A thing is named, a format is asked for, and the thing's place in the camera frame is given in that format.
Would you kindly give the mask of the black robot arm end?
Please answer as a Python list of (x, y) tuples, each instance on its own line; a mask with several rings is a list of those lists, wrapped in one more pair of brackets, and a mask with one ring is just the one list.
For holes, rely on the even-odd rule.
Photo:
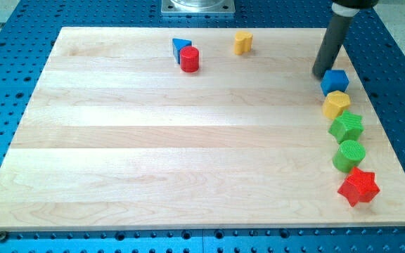
[(346, 8), (367, 9), (377, 5), (379, 0), (333, 0), (333, 3)]

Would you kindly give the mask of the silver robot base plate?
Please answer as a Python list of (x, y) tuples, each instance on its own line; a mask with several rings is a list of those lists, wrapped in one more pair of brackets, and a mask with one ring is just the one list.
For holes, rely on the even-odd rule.
[(235, 13), (234, 0), (162, 0), (162, 14)]

